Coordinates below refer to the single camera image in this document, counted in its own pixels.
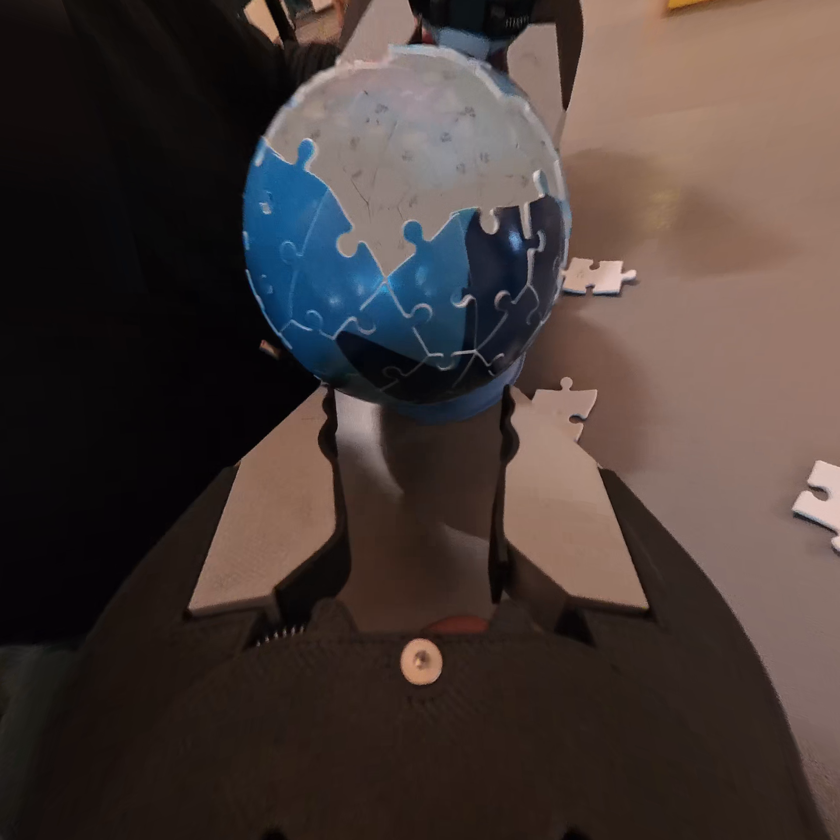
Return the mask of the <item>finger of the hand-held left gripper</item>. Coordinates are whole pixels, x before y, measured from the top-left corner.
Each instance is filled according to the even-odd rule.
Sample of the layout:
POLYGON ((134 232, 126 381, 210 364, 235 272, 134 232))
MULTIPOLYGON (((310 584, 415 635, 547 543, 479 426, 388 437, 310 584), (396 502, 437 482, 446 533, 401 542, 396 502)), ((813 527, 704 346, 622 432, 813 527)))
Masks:
POLYGON ((339 38, 339 66, 383 60, 391 46, 407 44, 417 21, 408 1, 351 1, 339 38))
POLYGON ((556 149, 561 146, 583 42, 582 1, 538 1, 530 24, 507 52, 511 78, 528 96, 556 149))

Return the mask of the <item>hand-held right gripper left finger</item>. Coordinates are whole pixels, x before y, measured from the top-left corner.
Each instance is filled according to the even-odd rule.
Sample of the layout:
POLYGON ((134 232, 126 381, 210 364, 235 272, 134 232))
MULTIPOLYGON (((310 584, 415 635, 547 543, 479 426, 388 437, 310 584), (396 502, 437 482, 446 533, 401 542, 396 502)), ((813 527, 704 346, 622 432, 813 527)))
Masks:
POLYGON ((350 575, 335 394, 320 386, 237 464, 188 609, 307 622, 350 575))

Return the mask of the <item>white-backed puzzle piece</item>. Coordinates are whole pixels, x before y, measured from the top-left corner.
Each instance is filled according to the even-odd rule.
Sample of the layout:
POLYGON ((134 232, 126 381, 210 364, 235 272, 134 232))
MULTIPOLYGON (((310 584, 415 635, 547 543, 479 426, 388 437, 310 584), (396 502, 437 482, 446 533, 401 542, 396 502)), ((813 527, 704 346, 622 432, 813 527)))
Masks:
POLYGON ((617 297, 627 283, 635 282, 635 269, 626 269, 621 260, 600 260, 574 257, 562 272, 562 292, 583 296, 588 290, 595 297, 617 297))
POLYGON ((791 512, 831 531, 833 551, 839 554, 839 467, 816 460, 806 485, 807 489, 795 499, 791 512))
POLYGON ((557 387, 537 389, 532 396, 532 405, 573 443, 579 444, 598 394, 595 388, 577 388, 574 380, 566 375, 560 379, 557 387))

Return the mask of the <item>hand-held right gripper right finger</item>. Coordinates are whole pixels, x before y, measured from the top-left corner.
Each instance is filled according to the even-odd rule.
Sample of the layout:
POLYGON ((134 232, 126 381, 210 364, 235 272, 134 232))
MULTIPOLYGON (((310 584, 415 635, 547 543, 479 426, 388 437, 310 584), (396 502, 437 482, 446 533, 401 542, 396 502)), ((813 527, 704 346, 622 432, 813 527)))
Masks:
POLYGON ((507 596, 531 616, 648 611, 599 465, 512 385, 500 403, 488 574, 493 603, 507 596))

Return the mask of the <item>blue puzzle ball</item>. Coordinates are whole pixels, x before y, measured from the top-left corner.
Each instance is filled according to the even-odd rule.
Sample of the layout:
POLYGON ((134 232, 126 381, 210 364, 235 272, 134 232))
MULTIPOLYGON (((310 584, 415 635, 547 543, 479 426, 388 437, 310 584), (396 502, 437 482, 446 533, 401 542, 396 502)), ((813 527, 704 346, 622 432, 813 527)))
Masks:
POLYGON ((281 345, 336 391, 433 424, 516 381, 570 233, 560 157, 523 91, 432 45, 310 79, 244 192, 246 276, 281 345))

